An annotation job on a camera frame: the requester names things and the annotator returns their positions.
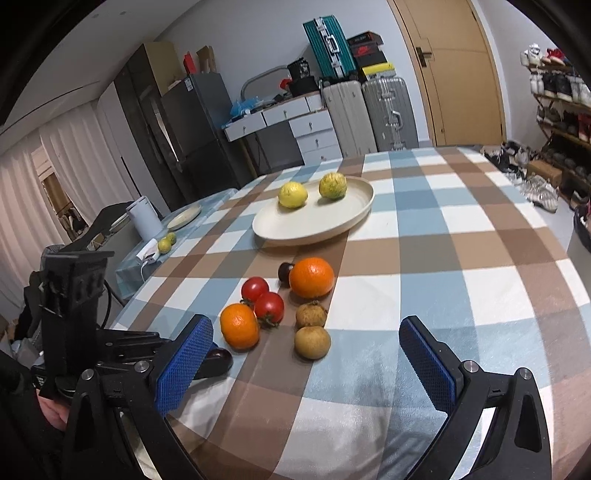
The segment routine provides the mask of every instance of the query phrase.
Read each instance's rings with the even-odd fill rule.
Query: window curtain
[[[0,157],[0,314],[16,318],[22,289],[48,245],[70,240],[43,191],[25,138]]]
[[[39,134],[62,188],[88,225],[104,207],[137,197],[117,169],[100,128],[96,102],[51,120]]]

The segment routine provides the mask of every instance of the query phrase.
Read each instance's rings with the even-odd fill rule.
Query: white cable
[[[142,281],[145,283],[146,280],[144,278],[144,267],[148,265],[148,261],[144,261],[144,263],[142,263],[142,267],[139,269],[139,274],[142,275]]]

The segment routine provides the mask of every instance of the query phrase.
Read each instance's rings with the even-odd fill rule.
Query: wooden door
[[[469,0],[388,0],[417,74],[435,145],[499,145],[501,89]]]

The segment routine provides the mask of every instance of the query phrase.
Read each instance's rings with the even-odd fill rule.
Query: orange
[[[259,339],[259,324],[252,309],[242,303],[232,303],[220,315],[222,335],[233,349],[246,350]]]
[[[290,272],[290,287],[304,299],[326,295],[335,286],[335,272],[326,260],[305,258],[294,265]]]

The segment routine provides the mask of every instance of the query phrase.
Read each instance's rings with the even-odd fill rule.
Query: drawer
[[[339,145],[334,130],[324,130],[319,133],[304,135],[297,139],[297,145],[302,153],[311,152],[320,148]]]
[[[263,110],[262,114],[265,117],[267,125],[274,125],[294,118],[295,116],[304,115],[309,111],[308,102],[302,97]]]
[[[252,115],[247,115],[240,120],[236,120],[231,125],[228,125],[224,131],[226,132],[228,140],[231,142],[237,138],[245,137],[248,134],[256,132],[257,130],[262,130],[266,126],[267,124],[262,117],[262,113],[257,112]]]
[[[333,130],[332,120],[328,110],[304,115],[290,121],[291,132],[299,138],[322,130]]]
[[[302,154],[304,158],[304,165],[318,165],[320,162],[326,160],[336,160],[337,158],[343,158],[338,145],[332,147],[319,148],[312,152],[306,152]]]
[[[319,93],[307,96],[306,101],[308,102],[310,112],[315,112],[324,108],[324,105],[322,105],[322,97]]]

